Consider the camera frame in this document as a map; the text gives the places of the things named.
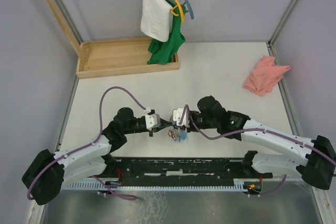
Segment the black base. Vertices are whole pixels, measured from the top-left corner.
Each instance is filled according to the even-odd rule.
[[[118,177],[116,169],[119,168],[125,175],[124,186],[233,186],[233,179],[259,179],[260,173],[244,173],[242,161],[241,158],[115,157],[109,164],[113,168],[106,169],[109,172],[99,177]],[[167,175],[167,172],[183,175]],[[272,178],[272,173],[264,174],[263,178]]]
[[[314,143],[314,148],[325,153],[332,160],[335,160],[335,150],[329,139],[318,136],[312,142]],[[316,188],[329,190],[335,166],[316,152],[311,152],[306,158],[308,159],[306,166],[297,166],[297,171],[302,174],[303,181]]]

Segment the pink cloth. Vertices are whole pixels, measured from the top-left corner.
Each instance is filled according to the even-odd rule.
[[[290,66],[274,64],[275,57],[263,56],[251,75],[244,82],[244,88],[263,97],[266,92],[271,92],[273,87],[283,78],[283,74]]]

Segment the small object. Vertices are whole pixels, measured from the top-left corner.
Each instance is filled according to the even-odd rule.
[[[176,128],[172,128],[168,131],[168,136],[170,136],[175,142],[179,141],[179,134]]]
[[[263,56],[244,82],[243,87],[261,97],[266,92],[271,92],[273,87],[283,78],[283,74],[290,69],[290,66],[278,66],[274,62],[275,57]]]
[[[181,131],[180,137],[181,140],[185,140],[187,138],[187,130]]]

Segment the white towel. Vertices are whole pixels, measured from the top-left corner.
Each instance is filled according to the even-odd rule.
[[[141,31],[158,41],[167,41],[173,25],[171,8],[166,0],[142,0]]]

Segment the folded cloth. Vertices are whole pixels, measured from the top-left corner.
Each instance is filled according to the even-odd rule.
[[[173,24],[171,8],[166,0],[142,0],[141,31],[153,39],[166,42]]]
[[[273,87],[283,78],[283,74],[290,69],[290,66],[275,65],[274,61],[275,57],[263,56],[244,82],[243,87],[261,97],[266,92],[271,92]]]

